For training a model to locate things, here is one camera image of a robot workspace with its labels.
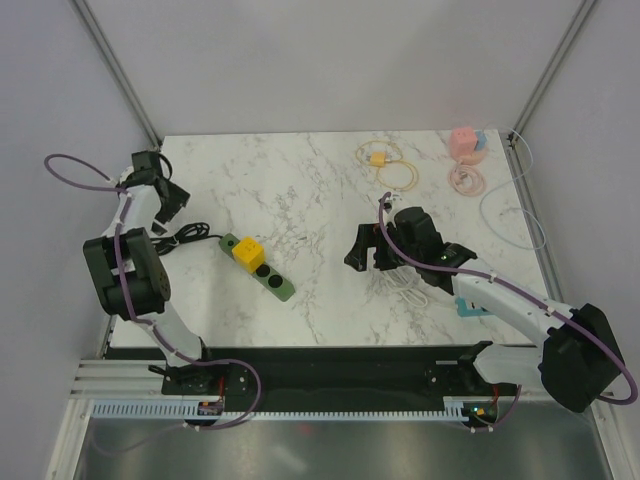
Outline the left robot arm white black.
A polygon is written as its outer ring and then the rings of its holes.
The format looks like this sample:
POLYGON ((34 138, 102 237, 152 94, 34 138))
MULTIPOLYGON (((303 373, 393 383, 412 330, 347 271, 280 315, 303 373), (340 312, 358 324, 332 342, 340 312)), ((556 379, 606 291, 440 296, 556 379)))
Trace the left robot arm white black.
POLYGON ((203 395, 215 390, 220 371, 204 360, 203 341, 171 304, 169 277, 150 238, 164 233, 190 198, 163 173, 165 162, 158 152, 132 155, 133 172, 116 184, 114 219, 84 243, 83 254, 103 310, 138 326, 163 353, 166 366, 150 369, 164 377, 162 392, 203 395))

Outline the yellow cube socket adapter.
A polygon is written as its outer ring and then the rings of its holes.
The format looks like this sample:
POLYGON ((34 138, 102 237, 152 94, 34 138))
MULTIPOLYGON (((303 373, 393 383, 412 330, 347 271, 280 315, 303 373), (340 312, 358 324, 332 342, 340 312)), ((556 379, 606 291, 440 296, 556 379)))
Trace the yellow cube socket adapter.
POLYGON ((231 250, 234 260, 249 274, 253 274, 265 263, 264 247, 251 237, 240 240, 231 250))

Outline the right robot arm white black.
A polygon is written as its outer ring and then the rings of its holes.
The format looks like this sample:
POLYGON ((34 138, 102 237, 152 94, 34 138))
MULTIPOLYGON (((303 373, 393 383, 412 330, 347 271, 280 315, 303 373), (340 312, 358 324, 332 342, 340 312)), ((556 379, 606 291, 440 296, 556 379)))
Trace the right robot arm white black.
POLYGON ((383 197, 377 222, 358 226, 344 262, 358 272, 369 266, 380 271, 412 267, 428 285, 488 312, 530 341, 529 346, 476 344, 457 371, 469 393, 498 383, 543 389, 561 406, 581 413, 596 400, 615 403, 605 391, 624 377, 630 394, 623 404, 638 398, 637 383, 602 310, 589 303, 572 307, 517 285, 472 250, 444 241, 420 207, 398 207, 383 197))

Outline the small orange charger plug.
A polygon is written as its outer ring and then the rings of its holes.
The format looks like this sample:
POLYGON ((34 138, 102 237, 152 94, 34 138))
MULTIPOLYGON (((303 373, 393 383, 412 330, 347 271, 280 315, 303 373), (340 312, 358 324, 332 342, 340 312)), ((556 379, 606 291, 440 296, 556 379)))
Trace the small orange charger plug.
POLYGON ((384 151, 373 152, 368 161, 372 167, 383 168, 387 163, 387 154, 384 151))

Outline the green power strip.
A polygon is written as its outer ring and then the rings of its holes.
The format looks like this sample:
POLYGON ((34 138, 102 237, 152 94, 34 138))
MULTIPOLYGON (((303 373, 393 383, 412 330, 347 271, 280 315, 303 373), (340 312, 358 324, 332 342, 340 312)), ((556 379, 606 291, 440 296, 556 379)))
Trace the green power strip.
MULTIPOLYGON (((231 250, 242 239, 239 239, 235 235, 228 233, 219 240, 219 247, 221 248, 221 250, 227 256, 229 256, 237 265, 239 264, 234 260, 231 250)), ((279 271, 271 266, 267 262, 267 259, 265 263, 256 270, 255 273, 249 275, 256 281, 258 281, 264 288, 266 288, 281 302, 288 301, 295 293, 295 287, 293 286, 291 281, 285 278, 279 271)))

